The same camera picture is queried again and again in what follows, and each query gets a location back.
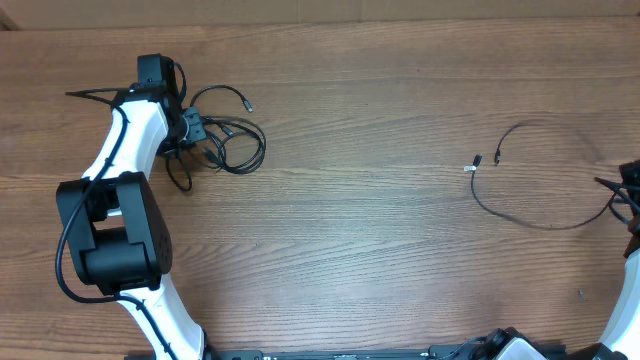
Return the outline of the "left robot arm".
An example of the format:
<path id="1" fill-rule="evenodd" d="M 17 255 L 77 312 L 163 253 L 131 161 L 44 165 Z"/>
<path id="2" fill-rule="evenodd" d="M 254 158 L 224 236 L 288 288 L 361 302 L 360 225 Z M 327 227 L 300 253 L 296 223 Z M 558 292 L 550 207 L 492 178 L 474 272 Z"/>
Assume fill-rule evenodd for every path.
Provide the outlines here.
<path id="1" fill-rule="evenodd" d="M 186 85 L 176 81 L 182 72 L 169 57 L 142 55 L 137 81 L 114 89 L 112 126 L 98 157 L 56 191 L 63 231 L 55 274 L 76 302 L 122 305 L 154 358 L 212 359 L 206 332 L 171 279 L 171 237 L 149 186 L 155 157 L 191 133 L 181 108 Z"/>

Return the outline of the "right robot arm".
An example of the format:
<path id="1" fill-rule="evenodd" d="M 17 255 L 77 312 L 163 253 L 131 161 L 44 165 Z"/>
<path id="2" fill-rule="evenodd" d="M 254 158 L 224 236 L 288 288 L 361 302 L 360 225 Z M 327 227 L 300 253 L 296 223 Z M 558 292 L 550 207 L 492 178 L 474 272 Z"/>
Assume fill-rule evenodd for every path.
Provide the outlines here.
<path id="1" fill-rule="evenodd" d="M 599 340 L 569 354 L 571 360 L 639 360 L 639 161 L 619 166 L 621 183 L 597 178 L 631 208 L 631 239 L 624 252 L 624 281 L 612 315 Z"/>

